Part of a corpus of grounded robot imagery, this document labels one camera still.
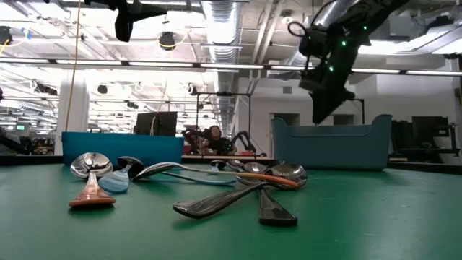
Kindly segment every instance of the computer monitor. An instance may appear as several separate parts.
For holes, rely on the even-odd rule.
[[[137,134],[150,135],[152,119],[155,136],[174,137],[176,133],[177,112],[140,113],[136,117]]]
[[[449,125],[447,116],[413,116],[412,128],[414,136],[428,135],[432,137],[449,137],[449,129],[441,126]]]

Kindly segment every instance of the air duct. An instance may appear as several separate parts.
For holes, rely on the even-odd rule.
[[[332,22],[337,20],[341,15],[343,15],[350,6],[352,6],[357,0],[337,0],[334,3],[326,7],[321,14],[319,14],[315,25],[322,25],[328,27]],[[305,27],[309,27],[310,23],[308,18],[303,22]],[[287,60],[286,65],[292,66],[304,66],[306,63],[306,57],[303,56],[298,49],[290,56]]]
[[[202,7],[207,19],[207,41],[210,44],[236,45],[238,40],[240,4],[231,1],[203,1]],[[209,49],[213,62],[234,64],[237,62],[238,49],[211,47]],[[217,72],[214,75],[216,92],[232,92],[234,74]],[[231,133],[233,99],[217,98],[222,120],[222,132]]]

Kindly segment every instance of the blue container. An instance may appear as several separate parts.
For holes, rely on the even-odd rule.
[[[184,145],[182,137],[79,132],[63,132],[62,142],[65,165],[85,152],[99,152],[114,165],[120,156],[135,157],[145,165],[181,163]]]
[[[287,126],[271,120],[274,158],[307,168],[383,170],[388,162],[391,116],[364,126]]]

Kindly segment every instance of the green table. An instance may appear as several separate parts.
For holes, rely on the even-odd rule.
[[[259,224],[256,193],[189,219],[172,204],[234,188],[172,179],[132,183],[114,208],[70,210],[84,186],[63,165],[0,168],[0,259],[462,258],[456,175],[309,171],[299,191],[270,191],[297,227]]]

